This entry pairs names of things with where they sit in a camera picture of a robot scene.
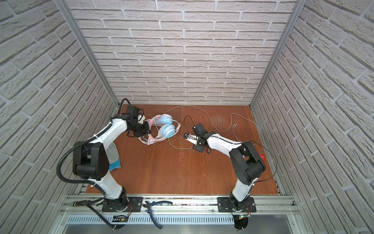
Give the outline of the pink blue cat-ear headphones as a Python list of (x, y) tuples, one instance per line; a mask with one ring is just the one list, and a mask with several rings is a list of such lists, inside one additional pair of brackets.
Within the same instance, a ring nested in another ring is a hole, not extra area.
[(156, 115), (155, 117), (146, 120), (149, 128), (156, 126), (158, 128), (158, 134), (153, 137), (148, 134), (147, 145), (154, 144), (156, 142), (167, 140), (179, 132), (181, 124), (174, 120), (169, 114)]

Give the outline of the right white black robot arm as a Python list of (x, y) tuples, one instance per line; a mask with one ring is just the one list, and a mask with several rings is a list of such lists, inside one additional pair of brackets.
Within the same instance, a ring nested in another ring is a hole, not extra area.
[(193, 149), (201, 153), (217, 150), (231, 160), (237, 182), (230, 194), (230, 204), (235, 210), (245, 207), (253, 185), (266, 170), (265, 163), (250, 141), (229, 140), (216, 132), (208, 132), (202, 124), (193, 128), (194, 134), (184, 134), (193, 143)]

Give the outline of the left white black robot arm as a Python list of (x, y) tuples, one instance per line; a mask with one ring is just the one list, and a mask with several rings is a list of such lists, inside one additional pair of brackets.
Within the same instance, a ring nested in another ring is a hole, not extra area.
[(132, 137), (150, 134), (144, 122), (144, 111), (127, 106), (126, 112), (116, 114), (110, 123), (87, 143), (78, 141), (73, 151), (73, 173), (93, 183), (104, 196), (106, 205), (122, 211), (128, 206), (126, 190), (112, 177), (110, 171), (120, 167), (119, 152), (114, 143), (123, 132), (133, 132)]

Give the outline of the white headphones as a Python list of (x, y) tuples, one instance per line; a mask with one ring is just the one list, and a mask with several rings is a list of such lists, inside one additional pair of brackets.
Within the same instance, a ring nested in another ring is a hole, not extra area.
[(149, 135), (152, 133), (149, 123), (147, 122), (145, 116), (138, 116), (139, 121), (138, 123), (141, 124), (141, 126), (138, 128), (138, 139), (146, 145), (149, 145)]

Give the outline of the blue white cloth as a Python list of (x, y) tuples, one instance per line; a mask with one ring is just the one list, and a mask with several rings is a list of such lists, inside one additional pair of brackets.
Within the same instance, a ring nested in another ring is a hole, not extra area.
[(112, 142), (112, 144), (108, 147), (106, 152), (110, 164), (109, 171), (111, 172), (114, 169), (121, 168), (119, 152), (114, 142)]

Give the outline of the red small object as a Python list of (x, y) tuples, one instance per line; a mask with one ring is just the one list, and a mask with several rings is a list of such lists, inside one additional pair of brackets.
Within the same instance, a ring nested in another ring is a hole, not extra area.
[(266, 155), (264, 154), (259, 154), (259, 157), (262, 161), (266, 161)]

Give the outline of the black yellow screwdriver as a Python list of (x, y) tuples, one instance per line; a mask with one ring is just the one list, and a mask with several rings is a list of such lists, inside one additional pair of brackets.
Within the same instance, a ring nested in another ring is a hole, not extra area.
[(90, 205), (90, 203), (91, 203), (90, 200), (75, 201), (73, 203), (73, 206), (74, 207), (86, 206), (86, 205)]

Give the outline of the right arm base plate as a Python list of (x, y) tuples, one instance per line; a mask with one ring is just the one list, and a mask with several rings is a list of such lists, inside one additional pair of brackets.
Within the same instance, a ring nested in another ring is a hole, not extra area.
[(220, 213), (229, 212), (247, 212), (255, 213), (257, 211), (256, 204), (253, 197), (248, 197), (241, 202), (238, 202), (234, 197), (218, 197), (218, 210)]

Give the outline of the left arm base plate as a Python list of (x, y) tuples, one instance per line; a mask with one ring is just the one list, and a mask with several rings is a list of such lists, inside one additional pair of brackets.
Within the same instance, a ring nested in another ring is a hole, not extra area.
[(126, 197), (125, 199), (104, 199), (103, 212), (140, 212), (142, 208), (142, 197)]

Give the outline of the aluminium front rail frame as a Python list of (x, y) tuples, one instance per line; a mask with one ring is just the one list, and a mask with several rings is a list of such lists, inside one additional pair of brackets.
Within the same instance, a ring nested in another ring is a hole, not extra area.
[(130, 195), (142, 197), (140, 212), (103, 212), (103, 201), (87, 206), (74, 207), (80, 199), (96, 200), (98, 196), (68, 196), (60, 211), (61, 225), (105, 224), (112, 225), (230, 225), (248, 223), (260, 215), (286, 217), (291, 224), (298, 219), (300, 212), (291, 196), (252, 196), (257, 211), (220, 213), (218, 197), (229, 196), (184, 196), (184, 195)]

